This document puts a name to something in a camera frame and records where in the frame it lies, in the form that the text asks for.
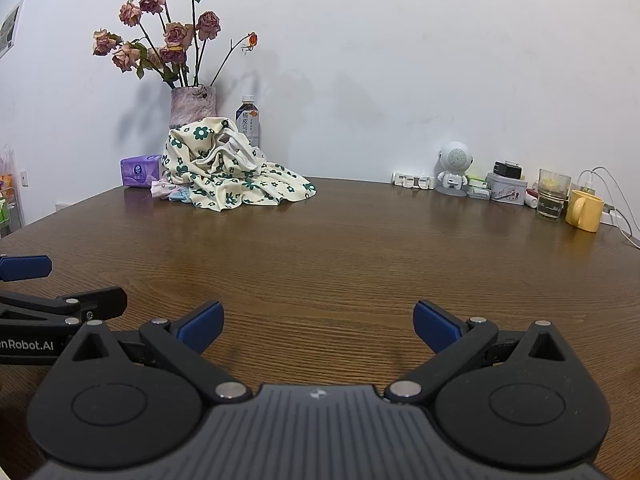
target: light blue cloth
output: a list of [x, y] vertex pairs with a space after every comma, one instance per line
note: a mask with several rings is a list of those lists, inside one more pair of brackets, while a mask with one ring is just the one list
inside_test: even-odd
[[184, 202], [185, 204], [190, 204], [191, 199], [189, 198], [189, 187], [179, 187], [173, 193], [171, 193], [171, 195], [169, 195], [169, 200], [171, 202]]

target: rose bouquet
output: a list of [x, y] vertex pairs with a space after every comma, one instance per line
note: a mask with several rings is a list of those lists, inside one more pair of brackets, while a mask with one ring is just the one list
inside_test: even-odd
[[[214, 40], [220, 32], [220, 20], [216, 14], [210, 10], [203, 12], [196, 20], [196, 4], [201, 0], [191, 0], [191, 23], [172, 22], [169, 16], [169, 8], [166, 0], [140, 0], [134, 3], [129, 0], [120, 8], [120, 21], [129, 27], [140, 27], [143, 33], [142, 38], [132, 41], [123, 41], [117, 34], [108, 32], [106, 29], [94, 32], [94, 55], [106, 56], [113, 50], [113, 62], [122, 72], [136, 70], [140, 79], [145, 75], [145, 70], [158, 72], [162, 80], [171, 88], [175, 88], [175, 82], [179, 81], [181, 86], [198, 86], [198, 74], [202, 56], [207, 44], [207, 40]], [[151, 42], [151, 38], [142, 26], [143, 14], [157, 14], [164, 30], [164, 45], [156, 48]], [[250, 51], [258, 43], [258, 36], [255, 32], [250, 32], [242, 40], [234, 44], [230, 42], [229, 51], [225, 59], [216, 72], [210, 86], [218, 78], [226, 60], [238, 47], [245, 51]], [[188, 50], [194, 46], [193, 77], [189, 80], [190, 69], [188, 66]]]

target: wooden table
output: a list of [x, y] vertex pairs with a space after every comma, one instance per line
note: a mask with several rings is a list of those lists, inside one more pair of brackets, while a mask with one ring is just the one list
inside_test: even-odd
[[[46, 279], [0, 286], [55, 297], [121, 285], [117, 329], [217, 298], [225, 331], [205, 356], [254, 388], [385, 386], [430, 357], [412, 329], [421, 298], [511, 330], [549, 319], [610, 403], [598, 466], [640, 478], [640, 253], [619, 232], [389, 184], [313, 182], [310, 200], [222, 213], [113, 189], [0, 240], [2, 253], [53, 261]], [[0, 466], [12, 478], [40, 463], [24, 410], [46, 371], [0, 367]]]

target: black charger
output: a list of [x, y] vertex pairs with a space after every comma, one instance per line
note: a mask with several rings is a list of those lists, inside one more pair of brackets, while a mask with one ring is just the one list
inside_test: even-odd
[[508, 178], [515, 178], [516, 180], [519, 180], [520, 176], [522, 175], [522, 168], [508, 162], [496, 161], [494, 165], [494, 173], [496, 175], [506, 176]]

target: bottle label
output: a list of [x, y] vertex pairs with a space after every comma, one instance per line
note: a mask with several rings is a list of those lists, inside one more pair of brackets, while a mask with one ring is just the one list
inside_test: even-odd
[[258, 146], [260, 142], [260, 115], [258, 110], [244, 110], [236, 119], [238, 131], [246, 135], [252, 146]]

